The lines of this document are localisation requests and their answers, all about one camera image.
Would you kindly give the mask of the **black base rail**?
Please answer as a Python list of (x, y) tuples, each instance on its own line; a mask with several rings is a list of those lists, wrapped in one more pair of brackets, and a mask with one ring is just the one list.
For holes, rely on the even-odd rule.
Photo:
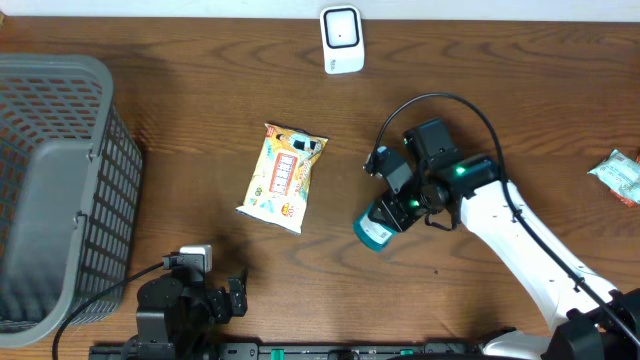
[(209, 360), (382, 360), (382, 359), (535, 359), (531, 352), (492, 351), (460, 342), (421, 345), (259, 345), (256, 343), (203, 343), (192, 350), (165, 344), (128, 342), (92, 346), (90, 359), (209, 359)]

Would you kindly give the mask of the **yellow snack bag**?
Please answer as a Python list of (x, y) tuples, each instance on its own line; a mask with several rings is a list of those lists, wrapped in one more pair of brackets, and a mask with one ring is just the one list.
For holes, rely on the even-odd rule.
[(306, 131), (267, 123), (266, 135), (238, 213), (302, 231), (311, 173), (328, 139)]

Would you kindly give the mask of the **white barcode scanner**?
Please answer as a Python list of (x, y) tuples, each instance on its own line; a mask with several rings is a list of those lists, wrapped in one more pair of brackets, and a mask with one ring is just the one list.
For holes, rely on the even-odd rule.
[(359, 72), (365, 63), (362, 19), (352, 5), (331, 6), (320, 14), (324, 70), (329, 75)]

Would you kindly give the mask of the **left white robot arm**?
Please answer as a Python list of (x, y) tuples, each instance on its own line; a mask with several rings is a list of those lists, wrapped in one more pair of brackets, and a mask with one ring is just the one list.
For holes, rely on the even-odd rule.
[(218, 359), (209, 340), (215, 325), (227, 324), (248, 310), (248, 272), (211, 288), (201, 265), (171, 265), (170, 272), (145, 283), (137, 293), (136, 359)]

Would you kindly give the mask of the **teal Listerine mouthwash bottle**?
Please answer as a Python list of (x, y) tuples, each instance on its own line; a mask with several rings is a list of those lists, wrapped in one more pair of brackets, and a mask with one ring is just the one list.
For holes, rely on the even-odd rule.
[(367, 248), (374, 252), (381, 252), (388, 246), (391, 239), (395, 237), (398, 232), (389, 227), (384, 219), (379, 221), (374, 220), (374, 213), (378, 210), (378, 207), (371, 203), (367, 210), (353, 223), (353, 231), (358, 239)]

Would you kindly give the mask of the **grey plastic shopping basket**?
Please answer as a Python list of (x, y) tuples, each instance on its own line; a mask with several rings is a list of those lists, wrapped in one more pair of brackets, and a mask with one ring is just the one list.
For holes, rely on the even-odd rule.
[(1, 344), (121, 304), (143, 157), (107, 67), (81, 55), (1, 58)]

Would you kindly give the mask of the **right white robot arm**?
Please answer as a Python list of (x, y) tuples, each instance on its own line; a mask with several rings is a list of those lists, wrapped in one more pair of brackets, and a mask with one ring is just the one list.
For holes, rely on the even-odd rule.
[(474, 346), (477, 359), (636, 359), (639, 293), (620, 292), (580, 261), (502, 182), (489, 156), (465, 157), (434, 119), (404, 134), (403, 157), (376, 146), (366, 171), (387, 190), (354, 223), (370, 249), (384, 249), (418, 220), (446, 211), (507, 266), (541, 312), (548, 337), (503, 330)]

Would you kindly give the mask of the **red Top chocolate bar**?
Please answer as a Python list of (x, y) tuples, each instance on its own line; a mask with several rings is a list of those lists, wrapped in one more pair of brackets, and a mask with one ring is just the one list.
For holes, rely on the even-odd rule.
[(622, 153), (612, 156), (614, 170), (613, 191), (624, 200), (628, 206), (639, 204), (639, 164)]

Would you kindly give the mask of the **light blue wet wipes pack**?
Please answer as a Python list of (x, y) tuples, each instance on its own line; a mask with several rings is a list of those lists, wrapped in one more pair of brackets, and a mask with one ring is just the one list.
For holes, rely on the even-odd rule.
[(626, 201), (639, 203), (639, 163), (614, 149), (609, 157), (589, 171)]

